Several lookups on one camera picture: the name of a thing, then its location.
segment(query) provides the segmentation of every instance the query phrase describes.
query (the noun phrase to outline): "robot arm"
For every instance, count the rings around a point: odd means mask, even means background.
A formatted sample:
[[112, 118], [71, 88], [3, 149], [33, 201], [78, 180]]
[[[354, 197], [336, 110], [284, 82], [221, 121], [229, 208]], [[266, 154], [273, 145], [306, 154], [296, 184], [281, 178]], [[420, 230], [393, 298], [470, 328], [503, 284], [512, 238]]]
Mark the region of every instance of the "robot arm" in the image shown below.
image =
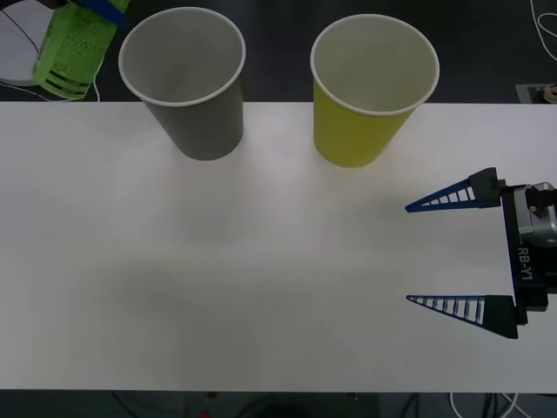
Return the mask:
[[406, 207], [408, 212], [503, 206], [513, 275], [510, 295], [408, 295], [411, 302], [517, 339], [527, 312], [547, 310], [547, 295], [557, 293], [557, 191], [549, 183], [508, 186], [494, 168], [433, 193]]

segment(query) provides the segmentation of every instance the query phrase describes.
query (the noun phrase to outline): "dark floor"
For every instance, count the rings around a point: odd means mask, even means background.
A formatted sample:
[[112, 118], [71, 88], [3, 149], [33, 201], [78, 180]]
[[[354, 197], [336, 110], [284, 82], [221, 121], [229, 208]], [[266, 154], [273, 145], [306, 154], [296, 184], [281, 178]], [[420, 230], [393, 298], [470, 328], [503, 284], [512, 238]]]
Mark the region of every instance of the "dark floor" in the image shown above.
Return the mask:
[[[456, 394], [464, 417], [482, 416], [484, 394]], [[296, 404], [318, 418], [454, 417], [447, 394], [250, 394], [224, 393], [205, 402], [205, 393], [110, 391], [2, 391], [0, 416], [13, 418], [251, 418], [267, 405]], [[517, 404], [533, 418], [557, 416], [557, 398], [522, 394]], [[498, 396], [499, 411], [507, 402]], [[521, 416], [514, 410], [508, 418]]]

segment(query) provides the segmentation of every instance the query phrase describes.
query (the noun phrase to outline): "white cable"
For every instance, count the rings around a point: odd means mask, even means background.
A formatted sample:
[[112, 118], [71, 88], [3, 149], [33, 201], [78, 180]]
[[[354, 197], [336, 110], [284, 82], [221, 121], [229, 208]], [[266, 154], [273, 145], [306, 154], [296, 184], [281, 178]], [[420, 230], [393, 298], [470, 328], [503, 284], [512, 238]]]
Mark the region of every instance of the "white cable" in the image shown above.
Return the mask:
[[511, 402], [511, 404], [508, 406], [507, 411], [505, 411], [499, 418], [507, 418], [507, 416], [513, 412], [513, 409], [516, 407], [516, 400], [519, 398], [519, 394], [514, 394], [513, 399], [511, 400], [510, 398], [508, 398], [505, 394], [503, 394], [505, 396], [505, 398]]
[[454, 414], [458, 417], [458, 418], [464, 418], [459, 411], [456, 410], [456, 407], [454, 406], [454, 398], [453, 398], [453, 392], [451, 392], [449, 394], [449, 401], [451, 402], [451, 408], [453, 409]]
[[[513, 409], [516, 408], [517, 411], [519, 411], [521, 414], [523, 414], [526, 418], [532, 418], [530, 415], [528, 415], [526, 412], [524, 412], [522, 410], [522, 408], [520, 408], [517, 404], [516, 404], [516, 400], [519, 397], [519, 394], [514, 394], [513, 399], [509, 398], [507, 396], [507, 394], [502, 394], [505, 399], [507, 399], [509, 402], [511, 402], [511, 404], [509, 405], [508, 409], [499, 416], [499, 418], [507, 418], [508, 415], [513, 412]], [[449, 401], [451, 402], [451, 408], [453, 409], [454, 414], [458, 417], [458, 418], [464, 418], [460, 412], [457, 410], [457, 408], [454, 406], [454, 393], [451, 392], [449, 394]]]
[[[509, 402], [512, 402], [511, 398], [509, 398], [509, 397], [507, 396], [507, 394], [502, 394], [502, 395], [503, 395], [503, 397], [504, 397], [506, 400], [508, 400]], [[532, 418], [530, 415], [528, 415], [526, 412], [524, 412], [524, 410], [523, 410], [521, 407], [519, 407], [519, 406], [516, 404], [516, 402], [514, 403], [514, 408], [515, 408], [517, 411], [519, 411], [522, 415], [524, 415], [525, 418]]]
[[557, 57], [554, 54], [552, 54], [551, 51], [547, 48], [546, 41], [543, 40], [543, 36], [541, 35], [541, 30], [540, 30], [540, 29], [542, 29], [544, 32], [551, 35], [552, 37], [557, 37], [556, 33], [550, 31], [548, 28], [546, 28], [541, 23], [541, 18], [542, 17], [545, 17], [545, 16], [557, 17], [557, 13], [543, 13], [543, 14], [539, 15], [538, 17], [536, 17], [536, 12], [534, 10], [534, 0], [530, 0], [530, 6], [532, 7], [532, 19], [534, 20], [534, 26], [536, 27], [536, 30], [538, 31], [538, 36], [540, 37], [540, 41], [541, 41], [541, 44], [543, 45], [543, 49], [546, 50], [546, 52], [549, 54], [549, 57], [551, 57], [555, 61], [557, 61]]

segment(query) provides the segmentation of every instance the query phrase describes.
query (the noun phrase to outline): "cable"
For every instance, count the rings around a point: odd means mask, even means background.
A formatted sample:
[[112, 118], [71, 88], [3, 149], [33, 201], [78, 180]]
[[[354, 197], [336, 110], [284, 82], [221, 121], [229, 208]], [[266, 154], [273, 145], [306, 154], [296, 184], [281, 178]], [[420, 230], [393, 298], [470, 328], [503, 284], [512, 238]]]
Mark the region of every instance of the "cable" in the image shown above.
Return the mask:
[[449, 394], [449, 401], [451, 402], [451, 408], [453, 409], [454, 414], [458, 417], [458, 418], [464, 418], [459, 411], [457, 411], [456, 407], [454, 406], [454, 396], [453, 396], [453, 392], [451, 392]]
[[508, 406], [507, 411], [505, 411], [499, 418], [507, 418], [507, 416], [511, 412], [513, 412], [514, 407], [516, 407], [516, 400], [519, 398], [519, 394], [514, 394], [512, 400], [510, 398], [508, 398], [505, 394], [503, 394], [503, 396], [505, 396], [505, 399], [507, 399], [509, 402], [511, 402], [511, 404]]
[[[526, 412], [524, 412], [522, 410], [522, 408], [520, 408], [517, 404], [516, 404], [516, 400], [519, 397], [519, 394], [514, 394], [513, 399], [509, 398], [506, 394], [502, 394], [505, 399], [507, 399], [509, 402], [511, 402], [511, 404], [509, 405], [508, 409], [501, 414], [501, 416], [499, 418], [507, 418], [508, 415], [513, 412], [513, 409], [516, 408], [517, 411], [519, 411], [521, 414], [523, 414], [526, 418], [532, 418], [530, 415], [528, 415]], [[449, 401], [451, 402], [451, 408], [453, 409], [454, 414], [458, 417], [458, 418], [464, 418], [460, 412], [457, 410], [457, 408], [454, 406], [454, 393], [451, 392], [449, 394]]]
[[23, 88], [21, 88], [21, 87], [16, 87], [15, 85], [2, 83], [1, 81], [0, 81], [0, 85], [1, 85], [2, 87], [7, 87], [7, 88], [9, 88], [9, 89], [24, 91], [25, 93], [32, 94], [33, 96], [37, 96], [38, 98], [41, 98], [41, 99], [44, 100], [45, 102], [67, 102], [67, 101], [69, 101], [69, 100], [50, 100], [49, 98], [46, 98], [45, 96], [41, 96], [40, 94], [35, 93], [34, 91], [27, 90], [27, 89], [23, 89]]
[[489, 409], [491, 409], [491, 401], [493, 399], [493, 394], [486, 394], [486, 399], [484, 400], [484, 410], [481, 414], [481, 418], [487, 418], [489, 415]]
[[139, 418], [139, 415], [137, 415], [135, 412], [133, 412], [130, 407], [128, 407], [124, 401], [122, 401], [120, 399], [120, 397], [116, 394], [116, 392], [114, 390], [111, 390], [111, 395], [114, 398], [114, 400], [118, 403], [118, 405], [120, 405], [120, 407], [122, 407], [122, 409], [129, 415], [131, 416], [131, 418]]
[[499, 408], [497, 406], [497, 394], [493, 394], [493, 415], [492, 418], [497, 418], [497, 413], [499, 412]]
[[[95, 77], [93, 78], [93, 87], [95, 88], [95, 94], [97, 96], [97, 103], [100, 103], [100, 101], [101, 101], [101, 93], [98, 91], [98, 87], [97, 87], [97, 75], [98, 75], [98, 72], [101, 71], [101, 67], [103, 66], [103, 63], [104, 63], [104, 57], [101, 61], [101, 64], [98, 66], [97, 74], [95, 74]], [[38, 98], [41, 98], [45, 102], [77, 102], [77, 101], [83, 100], [82, 98], [64, 98], [64, 99], [61, 99], [61, 100], [51, 100], [49, 98], [46, 98], [45, 96], [42, 96], [38, 93], [35, 93], [34, 91], [27, 90], [27, 89], [24, 89], [22, 87], [17, 87], [15, 85], [6, 84], [6, 83], [3, 83], [1, 81], [0, 81], [0, 85], [3, 86], [3, 87], [7, 87], [9, 89], [19, 90], [19, 91], [23, 91], [25, 93], [32, 94], [33, 96], [37, 96]]]
[[[507, 394], [502, 394], [502, 395], [506, 400], [508, 400], [509, 402], [512, 402], [511, 398], [509, 398], [507, 396]], [[519, 411], [522, 415], [524, 415], [525, 418], [532, 418], [530, 415], [528, 415], [526, 412], [524, 412], [524, 410], [521, 407], [519, 407], [516, 404], [516, 400], [514, 400], [514, 407], [516, 408], [517, 411]]]
[[9, 18], [9, 20], [11, 20], [11, 22], [12, 22], [15, 26], [17, 26], [17, 28], [21, 31], [21, 33], [23, 33], [23, 34], [25, 35], [25, 37], [26, 37], [27, 39], [29, 39], [29, 42], [31, 42], [31, 43], [33, 44], [33, 48], [35, 48], [35, 51], [36, 51], [37, 54], [38, 54], [38, 47], [37, 47], [37, 44], [35, 44], [35, 43], [33, 42], [33, 40], [31, 39], [31, 37], [30, 37], [29, 35], [27, 35], [27, 32], [26, 32], [25, 30], [23, 30], [23, 28], [22, 28], [21, 26], [19, 26], [19, 25], [17, 24], [17, 22], [16, 22], [14, 19], [12, 19], [11, 16], [10, 16], [8, 13], [6, 13], [6, 10], [2, 9], [2, 13], [3, 13], [4, 15], [6, 15], [6, 17]]
[[552, 54], [551, 51], [547, 48], [546, 41], [543, 40], [543, 36], [541, 35], [541, 30], [540, 30], [540, 29], [542, 29], [544, 32], [551, 35], [552, 37], [557, 37], [556, 33], [550, 31], [548, 28], [546, 28], [541, 23], [541, 18], [542, 17], [545, 17], [545, 16], [557, 17], [557, 13], [542, 13], [541, 15], [536, 17], [536, 12], [534, 10], [534, 0], [530, 0], [530, 6], [532, 7], [532, 19], [534, 20], [534, 26], [536, 27], [536, 30], [538, 31], [538, 37], [540, 37], [540, 41], [541, 41], [541, 44], [543, 45], [543, 49], [546, 50], [546, 52], [549, 54], [549, 57], [551, 57], [555, 61], [557, 61], [557, 57], [554, 54]]

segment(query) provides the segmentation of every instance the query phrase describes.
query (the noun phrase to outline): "white table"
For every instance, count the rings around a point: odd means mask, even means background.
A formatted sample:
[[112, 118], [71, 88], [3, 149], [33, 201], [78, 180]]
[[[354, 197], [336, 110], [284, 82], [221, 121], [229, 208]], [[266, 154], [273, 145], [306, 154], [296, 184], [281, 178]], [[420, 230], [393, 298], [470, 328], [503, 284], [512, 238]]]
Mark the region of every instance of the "white table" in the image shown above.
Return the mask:
[[142, 104], [0, 104], [0, 388], [557, 392], [557, 301], [506, 340], [409, 293], [512, 294], [500, 208], [407, 214], [482, 168], [557, 182], [557, 106], [426, 104], [362, 169], [310, 104], [181, 155]]

